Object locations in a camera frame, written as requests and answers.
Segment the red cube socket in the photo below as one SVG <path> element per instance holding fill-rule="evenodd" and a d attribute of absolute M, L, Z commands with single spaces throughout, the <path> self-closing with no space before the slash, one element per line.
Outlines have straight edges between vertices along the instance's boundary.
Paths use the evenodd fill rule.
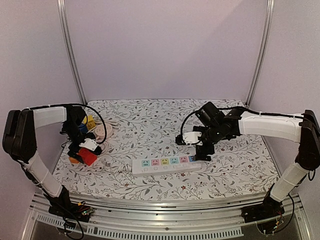
<path fill-rule="evenodd" d="M 78 155 L 81 157 L 83 163 L 87 166 L 91 166 L 97 160 L 97 156 L 90 152 L 87 148 L 81 148 L 78 152 Z"/>

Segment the blue cube socket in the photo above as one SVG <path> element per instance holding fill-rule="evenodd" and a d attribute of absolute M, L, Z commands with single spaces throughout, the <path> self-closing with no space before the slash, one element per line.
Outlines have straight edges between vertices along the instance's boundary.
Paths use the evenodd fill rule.
<path fill-rule="evenodd" d="M 86 124 L 84 123 L 81 123 L 79 126 L 78 126 L 79 130 L 81 133 L 85 134 L 87 133 L 89 130 L 88 130 L 88 127 Z"/>

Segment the yellow cube socket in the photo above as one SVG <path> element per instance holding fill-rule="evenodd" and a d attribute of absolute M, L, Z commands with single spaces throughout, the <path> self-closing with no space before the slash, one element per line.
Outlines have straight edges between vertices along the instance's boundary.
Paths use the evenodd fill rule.
<path fill-rule="evenodd" d="M 87 115 L 84 119 L 84 123 L 88 130 L 91 130 L 96 127 L 96 122 L 92 115 Z"/>

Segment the white multicolour power strip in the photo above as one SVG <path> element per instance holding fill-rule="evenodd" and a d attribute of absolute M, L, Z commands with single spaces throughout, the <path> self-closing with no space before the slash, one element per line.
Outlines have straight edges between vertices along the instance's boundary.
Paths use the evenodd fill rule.
<path fill-rule="evenodd" d="M 198 171 L 202 165 L 193 158 L 193 155 L 182 155 L 134 159 L 131 173 L 134 177 L 147 177 Z"/>

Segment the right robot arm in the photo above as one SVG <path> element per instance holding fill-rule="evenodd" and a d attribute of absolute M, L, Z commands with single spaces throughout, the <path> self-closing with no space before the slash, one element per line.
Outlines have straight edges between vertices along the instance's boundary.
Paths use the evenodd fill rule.
<path fill-rule="evenodd" d="M 198 138 L 203 144 L 240 136 L 260 136 L 296 144 L 297 155 L 269 190 L 259 206 L 262 218 L 269 218 L 278 210 L 278 203 L 297 187 L 310 172 L 320 166 L 320 127 L 313 111 L 285 114 L 258 112 L 244 106 L 218 108 L 207 102 L 195 112 L 205 129 Z"/>

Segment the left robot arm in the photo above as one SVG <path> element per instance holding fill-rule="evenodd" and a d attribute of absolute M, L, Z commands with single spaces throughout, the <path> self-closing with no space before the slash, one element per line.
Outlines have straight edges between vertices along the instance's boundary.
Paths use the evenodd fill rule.
<path fill-rule="evenodd" d="M 2 137 L 2 148 L 36 181 L 35 185 L 51 198 L 58 198 L 63 186 L 53 177 L 37 150 L 36 129 L 63 124 L 69 138 L 81 135 L 79 125 L 86 116 L 81 106 L 74 104 L 44 105 L 10 110 Z"/>

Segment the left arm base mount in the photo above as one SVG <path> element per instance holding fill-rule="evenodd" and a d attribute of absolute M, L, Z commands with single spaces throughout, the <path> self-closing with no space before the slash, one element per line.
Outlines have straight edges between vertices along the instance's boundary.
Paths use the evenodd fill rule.
<path fill-rule="evenodd" d="M 48 212 L 50 214 L 63 217 L 66 219 L 77 220 L 79 222 L 88 223 L 95 209 L 86 205 L 84 201 L 72 203 L 70 201 L 51 199 Z"/>

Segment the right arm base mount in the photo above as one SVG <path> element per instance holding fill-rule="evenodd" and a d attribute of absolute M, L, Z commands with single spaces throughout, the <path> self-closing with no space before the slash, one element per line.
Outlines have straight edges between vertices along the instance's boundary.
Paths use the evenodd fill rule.
<path fill-rule="evenodd" d="M 273 235 L 284 223 L 285 213 L 282 202 L 264 200 L 260 204 L 241 208 L 241 217 L 245 223 L 257 223 L 263 235 Z"/>

